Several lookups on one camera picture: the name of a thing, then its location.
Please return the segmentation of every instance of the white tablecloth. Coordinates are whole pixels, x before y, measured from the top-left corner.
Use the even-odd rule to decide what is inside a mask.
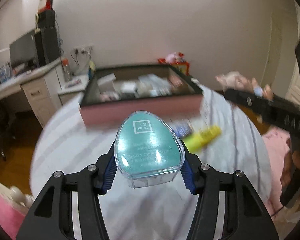
[[[232,107],[223,96],[202,86],[201,117],[190,118],[194,128],[216,124],[222,135],[198,154],[203,163],[218,171],[242,170],[261,199],[271,190],[271,169],[266,146],[249,118]],[[60,109],[44,128],[32,159],[30,187],[36,197],[54,171],[81,171],[108,152],[118,128],[86,128],[79,113],[80,97]],[[222,233],[224,193],[220,193],[215,239]],[[112,188],[100,196],[100,206],[111,240],[186,239],[198,196],[185,188],[181,173],[173,182],[132,189],[117,171]],[[76,194],[73,193],[73,222],[81,239]]]

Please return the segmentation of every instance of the pink cloth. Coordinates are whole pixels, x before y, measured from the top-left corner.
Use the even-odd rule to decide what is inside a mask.
[[[10,236],[16,239],[25,215],[15,210],[11,204],[0,195],[0,226]]]
[[[272,172],[271,193],[268,203],[265,203],[265,206],[269,214],[272,215],[282,207],[279,200],[282,189],[280,178],[284,165],[283,159],[289,151],[289,147],[286,143],[289,138],[289,133],[279,128],[272,128],[263,135],[262,138],[268,150]]]

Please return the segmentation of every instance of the teardrop-shaped box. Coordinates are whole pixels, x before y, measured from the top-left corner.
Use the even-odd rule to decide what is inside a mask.
[[[114,157],[133,188],[172,181],[185,161],[180,139],[156,115],[137,111],[118,130]]]

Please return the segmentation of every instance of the black monitor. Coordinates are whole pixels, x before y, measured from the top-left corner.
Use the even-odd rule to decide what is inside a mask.
[[[21,36],[10,44],[11,68],[15,68],[22,63],[29,61],[36,62],[37,52],[34,39],[34,30]]]

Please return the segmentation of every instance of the pink fabric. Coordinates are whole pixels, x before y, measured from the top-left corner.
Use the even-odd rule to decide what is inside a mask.
[[[13,209],[0,195],[0,225],[12,240],[16,239],[24,218],[25,216],[23,214]]]
[[[199,113],[203,95],[144,98],[83,106],[80,114],[86,126],[123,122],[135,111],[148,111],[159,117]]]
[[[281,174],[283,169],[283,159],[289,151],[286,143],[289,138],[289,133],[279,128],[272,128],[262,136],[268,150],[271,172],[272,172],[272,187],[268,203],[265,203],[270,215],[282,207],[280,203],[281,195]]]

